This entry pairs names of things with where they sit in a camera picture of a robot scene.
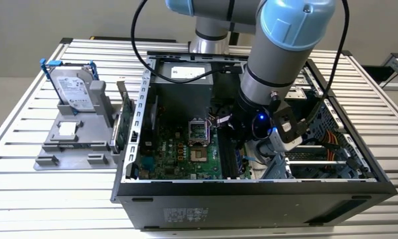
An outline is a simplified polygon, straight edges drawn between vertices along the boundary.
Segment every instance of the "slotted metal table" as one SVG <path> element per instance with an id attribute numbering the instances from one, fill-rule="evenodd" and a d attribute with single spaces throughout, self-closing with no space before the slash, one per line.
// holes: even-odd
<path id="1" fill-rule="evenodd" d="M 180 43 L 139 42 L 147 51 L 188 51 Z M 248 55 L 249 47 L 231 53 Z M 334 51 L 312 53 L 329 78 Z M 95 60 L 107 94 L 120 101 L 113 83 L 124 79 L 137 97 L 143 65 L 121 41 L 61 43 L 51 60 Z M 398 108 L 350 55 L 342 55 L 333 90 L 356 128 L 398 189 Z M 57 95 L 40 73 L 0 128 L 0 238 L 365 238 L 398 239 L 398 195 L 336 227 L 141 232 L 124 209 L 109 201 L 116 170 L 35 171 L 41 143 L 57 115 Z"/>

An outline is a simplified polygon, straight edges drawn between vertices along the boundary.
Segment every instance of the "light blue joint cover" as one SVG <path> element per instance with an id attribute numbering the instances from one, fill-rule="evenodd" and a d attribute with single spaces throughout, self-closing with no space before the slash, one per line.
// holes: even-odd
<path id="1" fill-rule="evenodd" d="M 165 0 L 167 7 L 184 15 L 193 16 L 193 3 L 192 0 Z"/>
<path id="2" fill-rule="evenodd" d="M 268 0 L 261 10 L 261 27 L 282 49 L 304 51 L 324 38 L 336 0 Z"/>

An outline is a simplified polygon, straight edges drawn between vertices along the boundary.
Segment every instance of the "sticker label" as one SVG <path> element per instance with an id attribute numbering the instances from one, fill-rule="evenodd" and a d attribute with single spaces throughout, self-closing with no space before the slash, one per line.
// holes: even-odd
<path id="1" fill-rule="evenodd" d="M 205 68 L 204 67 L 183 67 L 183 66 L 175 66 L 172 68 L 172 78 L 175 79 L 188 79 L 193 78 L 201 74 L 205 73 Z"/>
<path id="2" fill-rule="evenodd" d="M 165 222 L 205 222 L 209 208 L 164 208 Z"/>
<path id="3" fill-rule="evenodd" d="M 57 77 L 60 89 L 69 105 L 79 111 L 95 110 L 84 81 L 77 77 Z"/>
<path id="4" fill-rule="evenodd" d="M 75 135 L 77 130 L 77 122 L 61 122 L 59 127 L 59 134 L 64 136 Z"/>

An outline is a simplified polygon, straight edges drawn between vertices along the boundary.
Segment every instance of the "metal chassis frame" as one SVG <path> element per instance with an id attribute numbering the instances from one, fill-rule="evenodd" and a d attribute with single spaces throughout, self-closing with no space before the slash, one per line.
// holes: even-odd
<path id="1" fill-rule="evenodd" d="M 151 61 L 151 57 L 148 61 L 152 65 L 156 64 L 155 61 Z M 320 71 L 316 67 L 316 64 L 312 60 L 308 61 L 306 66 L 313 70 L 313 76 L 318 81 L 321 87 L 326 87 L 326 82 L 322 81 L 322 76 L 320 75 Z M 143 87 L 148 85 L 151 81 L 151 72 L 147 70 L 143 76 L 144 82 Z M 145 104 L 147 100 L 147 89 L 140 92 L 139 104 Z M 308 180 L 308 182 L 298 183 L 297 180 L 269 180 L 269 182 L 274 183 L 263 183 L 265 180 L 217 180 L 219 182 L 224 181 L 225 183 L 203 183 L 201 180 L 175 180 L 168 183 L 168 180 L 133 180 L 127 179 L 127 171 L 131 170 L 132 162 L 136 160 L 137 156 L 137 146 L 128 145 L 128 154 L 125 158 L 124 165 L 119 165 L 119 170 L 116 174 L 116 181 L 113 187 L 113 195 L 112 201 L 120 202 L 124 207 L 131 207 L 133 203 L 140 203 L 139 206 L 144 207 L 144 203 L 153 203 L 155 200 L 160 201 L 163 197 L 176 197 L 179 200 L 189 200 L 189 198 L 207 196 L 208 200 L 213 196 L 245 196 L 245 195 L 332 195 L 332 194 L 342 194 L 350 195 L 352 198 L 372 198 L 366 201 L 366 203 L 357 206 L 354 209 L 344 213 L 334 220 L 324 225 L 330 226 L 336 225 L 346 218 L 356 215 L 358 212 L 364 211 L 370 206 L 382 202 L 385 199 L 397 194 L 397 190 L 389 181 L 386 174 L 382 171 L 382 168 L 376 161 L 366 144 L 364 143 L 362 138 L 360 137 L 357 130 L 346 117 L 346 113 L 340 106 L 334 98 L 333 92 L 329 94 L 329 101 L 337 111 L 337 114 L 346 126 L 346 129 L 356 140 L 357 146 L 361 149 L 361 153 L 368 159 L 368 164 L 370 165 L 373 172 L 376 173 L 378 182 L 366 182 L 358 183 L 357 180 L 350 180 L 348 182 L 340 182 L 338 180 Z M 144 108 L 140 107 L 140 110 L 136 108 L 135 118 L 143 117 Z M 136 125 L 133 122 L 132 127 L 141 127 L 141 125 Z M 136 225 L 137 229 L 161 229 L 156 225 Z"/>

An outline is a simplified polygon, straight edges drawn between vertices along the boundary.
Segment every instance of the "gray wall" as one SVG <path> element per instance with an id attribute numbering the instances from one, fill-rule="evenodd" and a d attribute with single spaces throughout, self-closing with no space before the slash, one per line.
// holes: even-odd
<path id="1" fill-rule="evenodd" d="M 128 36 L 139 0 L 0 0 L 0 76 L 35 76 L 63 37 Z M 398 52 L 398 0 L 350 0 L 352 24 L 345 49 L 366 64 Z M 318 49 L 336 49 L 344 24 L 338 5 Z M 195 19 L 171 12 L 164 0 L 149 0 L 137 36 L 187 42 Z M 251 37 L 241 43 L 248 44 Z"/>

